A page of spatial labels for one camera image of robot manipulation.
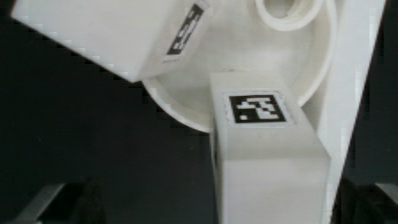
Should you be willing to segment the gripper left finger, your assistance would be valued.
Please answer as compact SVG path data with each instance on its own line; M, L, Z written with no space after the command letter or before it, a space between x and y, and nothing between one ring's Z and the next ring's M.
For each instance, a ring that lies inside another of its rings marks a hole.
M107 224L98 184L87 181L47 185L11 224Z

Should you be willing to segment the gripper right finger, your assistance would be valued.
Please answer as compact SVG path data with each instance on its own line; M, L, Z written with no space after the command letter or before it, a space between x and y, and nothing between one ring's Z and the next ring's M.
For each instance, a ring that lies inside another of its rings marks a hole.
M356 185L343 178L333 208L333 224L398 224L398 185Z

